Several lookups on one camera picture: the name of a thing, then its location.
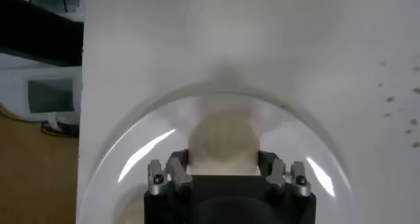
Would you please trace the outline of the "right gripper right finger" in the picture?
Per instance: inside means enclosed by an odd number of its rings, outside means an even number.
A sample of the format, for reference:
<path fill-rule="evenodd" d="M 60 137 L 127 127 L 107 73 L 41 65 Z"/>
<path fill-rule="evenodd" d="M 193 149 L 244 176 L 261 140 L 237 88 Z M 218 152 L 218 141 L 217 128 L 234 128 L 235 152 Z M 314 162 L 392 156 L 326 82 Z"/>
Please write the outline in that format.
<path fill-rule="evenodd" d="M 291 192 L 293 196 L 310 196 L 311 184 L 306 178 L 305 165 L 295 161 L 289 170 L 273 152 L 259 151 L 258 167 L 266 182 L 278 194 Z"/>

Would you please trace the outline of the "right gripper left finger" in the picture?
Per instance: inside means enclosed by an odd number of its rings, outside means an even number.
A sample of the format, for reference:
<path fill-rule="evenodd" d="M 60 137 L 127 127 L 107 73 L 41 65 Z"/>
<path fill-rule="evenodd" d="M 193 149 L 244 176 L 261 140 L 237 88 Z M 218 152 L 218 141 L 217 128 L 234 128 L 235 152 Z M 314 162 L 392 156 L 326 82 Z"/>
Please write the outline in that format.
<path fill-rule="evenodd" d="M 173 152 L 164 168 L 159 160 L 148 164 L 148 192 L 151 195 L 164 195 L 172 184 L 179 194 L 188 194 L 192 190 L 193 177 L 187 173 L 188 150 Z"/>

